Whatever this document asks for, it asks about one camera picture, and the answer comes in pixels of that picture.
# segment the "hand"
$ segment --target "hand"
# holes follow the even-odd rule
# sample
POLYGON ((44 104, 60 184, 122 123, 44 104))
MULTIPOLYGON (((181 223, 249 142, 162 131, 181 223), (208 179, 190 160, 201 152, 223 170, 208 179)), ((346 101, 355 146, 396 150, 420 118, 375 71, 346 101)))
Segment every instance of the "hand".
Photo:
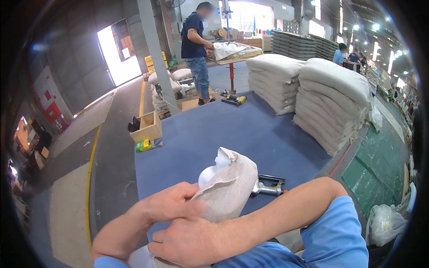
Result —
POLYGON ((198 183, 183 181, 141 200, 141 209, 151 224, 183 217, 199 217, 205 211, 205 202, 188 201, 198 190, 198 183))
POLYGON ((207 41, 204 46, 206 49, 213 49, 213 43, 212 42, 207 41))
POLYGON ((228 244, 225 226, 201 218, 176 219, 166 230, 154 233, 148 250, 183 267, 216 263, 230 257, 222 253, 228 244))

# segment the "stack of cushions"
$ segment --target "stack of cushions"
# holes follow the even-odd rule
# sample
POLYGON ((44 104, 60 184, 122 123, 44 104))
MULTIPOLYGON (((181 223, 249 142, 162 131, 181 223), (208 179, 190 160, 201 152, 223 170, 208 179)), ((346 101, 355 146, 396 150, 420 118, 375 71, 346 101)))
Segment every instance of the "stack of cushions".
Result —
POLYGON ((193 97, 197 94, 195 83, 192 82, 192 72, 190 69, 179 69, 171 74, 171 79, 180 84, 180 93, 184 97, 193 97))
MULTIPOLYGON (((154 105, 154 110, 157 113, 168 110, 167 103, 158 95, 158 93, 155 90, 155 85, 159 84, 156 72, 154 72, 149 76, 148 82, 151 84, 152 104, 154 105)), ((180 84, 174 81, 173 79, 171 79, 171 77, 170 77, 170 83, 174 93, 180 91, 180 84)))
POLYGON ((316 56, 316 41, 308 36, 281 31, 271 32, 272 52, 297 60, 308 60, 316 56))
POLYGON ((258 94, 282 115, 295 111, 298 70, 305 61, 278 54, 263 54, 246 60, 249 90, 258 94))
POLYGON ((316 41, 316 57, 325 60, 333 60, 335 51, 338 49, 338 43, 322 38, 320 36, 309 34, 316 41))
POLYGON ((370 119, 372 95, 365 77, 313 58, 299 69, 293 121, 334 156, 370 119))

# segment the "navy t-shirt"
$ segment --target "navy t-shirt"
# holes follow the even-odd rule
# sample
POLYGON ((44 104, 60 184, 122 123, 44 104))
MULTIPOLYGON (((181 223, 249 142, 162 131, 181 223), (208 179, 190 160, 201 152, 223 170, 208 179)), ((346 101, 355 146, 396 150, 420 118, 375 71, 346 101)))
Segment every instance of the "navy t-shirt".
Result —
POLYGON ((182 59, 205 57, 204 45, 192 42, 187 38, 187 31, 189 29, 196 29, 199 36, 202 38, 202 31, 204 27, 198 14, 194 11, 183 22, 182 29, 182 59))
POLYGON ((350 54, 350 61, 351 62, 358 62, 359 61, 359 56, 358 55, 356 55, 356 53, 351 53, 350 54))

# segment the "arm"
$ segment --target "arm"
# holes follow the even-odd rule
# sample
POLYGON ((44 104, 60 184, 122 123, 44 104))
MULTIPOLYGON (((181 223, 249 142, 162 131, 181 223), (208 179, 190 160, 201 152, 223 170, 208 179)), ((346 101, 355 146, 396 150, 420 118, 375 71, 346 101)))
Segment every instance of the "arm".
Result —
POLYGON ((314 179, 233 220, 210 223, 202 219, 177 219, 167 230, 154 234, 154 242, 149 243, 148 249, 182 266, 215 263, 279 234, 311 225, 340 196, 347 196, 340 183, 327 177, 314 179))
POLYGON ((198 192, 197 184, 181 182, 133 205, 125 214, 107 223, 94 238, 92 258, 111 256, 127 261, 149 228, 157 221, 199 216, 202 201, 187 201, 198 192))
POLYGON ((196 29, 189 29, 188 33, 187 33, 187 37, 192 42, 204 45, 206 48, 212 48, 213 47, 213 43, 201 38, 201 36, 199 36, 199 34, 197 33, 196 29))

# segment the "blue carpet surface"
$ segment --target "blue carpet surface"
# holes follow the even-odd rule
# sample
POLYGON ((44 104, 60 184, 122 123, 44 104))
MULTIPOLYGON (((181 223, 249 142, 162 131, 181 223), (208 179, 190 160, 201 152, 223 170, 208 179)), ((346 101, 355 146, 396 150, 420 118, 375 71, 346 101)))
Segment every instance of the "blue carpet surface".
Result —
MULTIPOLYGON (((139 199, 181 181, 196 183, 203 169, 215 165, 219 147, 249 157, 259 174, 286 178, 287 190, 312 180, 331 160, 316 140, 293 124, 293 113, 275 115, 253 92, 242 95, 247 101, 240 107, 218 100, 161 121, 164 146, 136 153, 139 199)), ((242 215, 273 199, 249 199, 242 215)), ((149 241, 168 225, 154 224, 149 241)))

